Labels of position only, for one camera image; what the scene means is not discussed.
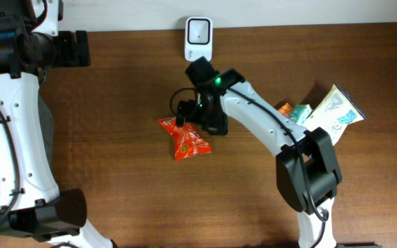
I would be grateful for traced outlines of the orange small carton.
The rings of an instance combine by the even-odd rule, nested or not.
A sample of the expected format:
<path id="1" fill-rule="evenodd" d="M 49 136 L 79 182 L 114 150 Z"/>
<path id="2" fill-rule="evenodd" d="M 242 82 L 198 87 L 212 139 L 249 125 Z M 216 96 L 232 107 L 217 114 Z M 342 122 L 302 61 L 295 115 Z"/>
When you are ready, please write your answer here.
<path id="1" fill-rule="evenodd" d="M 289 103 L 285 103 L 278 109 L 278 112 L 286 118 L 289 118 L 293 111 L 294 108 Z"/>

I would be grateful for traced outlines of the red snack bag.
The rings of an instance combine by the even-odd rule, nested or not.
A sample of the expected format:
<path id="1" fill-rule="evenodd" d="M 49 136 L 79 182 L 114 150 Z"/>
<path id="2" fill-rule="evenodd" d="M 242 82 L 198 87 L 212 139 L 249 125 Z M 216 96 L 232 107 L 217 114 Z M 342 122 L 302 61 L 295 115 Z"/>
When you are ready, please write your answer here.
<path id="1" fill-rule="evenodd" d="M 210 144 L 199 136 L 193 123 L 184 123 L 182 127 L 178 127 L 176 118 L 171 117 L 159 119 L 158 124 L 174 141 L 175 161 L 212 152 Z"/>

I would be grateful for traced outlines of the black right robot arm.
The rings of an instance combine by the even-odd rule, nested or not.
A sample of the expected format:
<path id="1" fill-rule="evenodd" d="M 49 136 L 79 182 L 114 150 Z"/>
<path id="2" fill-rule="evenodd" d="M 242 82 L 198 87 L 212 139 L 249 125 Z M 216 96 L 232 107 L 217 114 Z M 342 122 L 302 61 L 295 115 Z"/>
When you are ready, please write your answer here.
<path id="1" fill-rule="evenodd" d="M 231 118 L 242 124 L 276 160 L 278 190 L 297 213 L 299 247 L 337 247 L 332 208 L 343 177 L 329 134 L 287 120 L 236 70 L 190 66 L 185 73 L 194 99 L 179 102 L 178 125 L 194 123 L 224 136 Z"/>

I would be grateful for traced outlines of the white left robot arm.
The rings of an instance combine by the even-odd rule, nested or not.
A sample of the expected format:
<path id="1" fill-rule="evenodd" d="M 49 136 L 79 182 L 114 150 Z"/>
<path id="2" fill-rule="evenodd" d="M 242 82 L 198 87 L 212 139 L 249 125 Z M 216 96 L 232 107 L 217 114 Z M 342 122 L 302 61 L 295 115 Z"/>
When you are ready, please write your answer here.
<path id="1" fill-rule="evenodd" d="M 88 220 L 83 192 L 61 191 L 52 175 L 54 121 L 39 95 L 41 70 L 89 64 L 84 31 L 0 31 L 0 235 L 53 247 L 114 246 Z"/>

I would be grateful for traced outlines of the green Kleenex tissue pack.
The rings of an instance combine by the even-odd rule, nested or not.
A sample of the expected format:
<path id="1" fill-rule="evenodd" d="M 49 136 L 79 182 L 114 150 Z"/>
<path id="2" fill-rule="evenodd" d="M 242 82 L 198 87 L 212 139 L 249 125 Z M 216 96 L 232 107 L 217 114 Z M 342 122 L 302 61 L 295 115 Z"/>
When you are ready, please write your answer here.
<path id="1" fill-rule="evenodd" d="M 313 109 L 309 104 L 296 105 L 289 116 L 289 120 L 297 125 L 304 125 L 305 121 L 309 118 L 312 112 Z"/>

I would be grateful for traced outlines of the cream white snack bag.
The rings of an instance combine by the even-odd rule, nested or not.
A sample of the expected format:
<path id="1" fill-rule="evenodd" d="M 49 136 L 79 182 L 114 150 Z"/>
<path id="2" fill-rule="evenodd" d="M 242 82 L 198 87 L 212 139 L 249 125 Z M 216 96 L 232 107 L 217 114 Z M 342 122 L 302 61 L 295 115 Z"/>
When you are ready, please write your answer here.
<path id="1" fill-rule="evenodd" d="M 350 95 L 337 84 L 333 84 L 326 97 L 305 120 L 303 127 L 309 131 L 323 128 L 329 134 L 332 145 L 335 145 L 348 125 L 366 118 Z"/>

